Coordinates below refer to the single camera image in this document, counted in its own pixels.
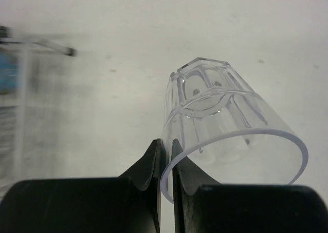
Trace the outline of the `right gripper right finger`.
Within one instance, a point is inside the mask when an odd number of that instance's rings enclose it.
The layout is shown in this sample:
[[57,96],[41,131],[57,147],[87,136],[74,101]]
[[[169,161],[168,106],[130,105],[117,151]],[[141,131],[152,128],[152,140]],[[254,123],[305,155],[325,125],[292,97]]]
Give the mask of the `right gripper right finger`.
[[327,232],[327,207],[299,185],[220,184],[189,158],[173,168],[176,232]]

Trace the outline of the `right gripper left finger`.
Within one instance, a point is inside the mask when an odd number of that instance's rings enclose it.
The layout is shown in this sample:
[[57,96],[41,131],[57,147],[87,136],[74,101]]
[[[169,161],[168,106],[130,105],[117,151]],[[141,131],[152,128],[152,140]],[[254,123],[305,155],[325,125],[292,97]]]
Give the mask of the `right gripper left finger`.
[[160,232],[160,140],[118,177],[24,180],[1,201],[1,232]]

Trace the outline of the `clear faceted glass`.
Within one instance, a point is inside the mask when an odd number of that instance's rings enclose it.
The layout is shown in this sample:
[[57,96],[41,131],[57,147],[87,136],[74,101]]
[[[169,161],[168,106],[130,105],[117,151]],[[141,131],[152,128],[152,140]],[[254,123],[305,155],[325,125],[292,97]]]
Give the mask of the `clear faceted glass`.
[[222,184],[293,184],[308,149],[224,61],[198,57],[171,73],[162,144],[161,192],[173,201],[173,168],[191,160]]

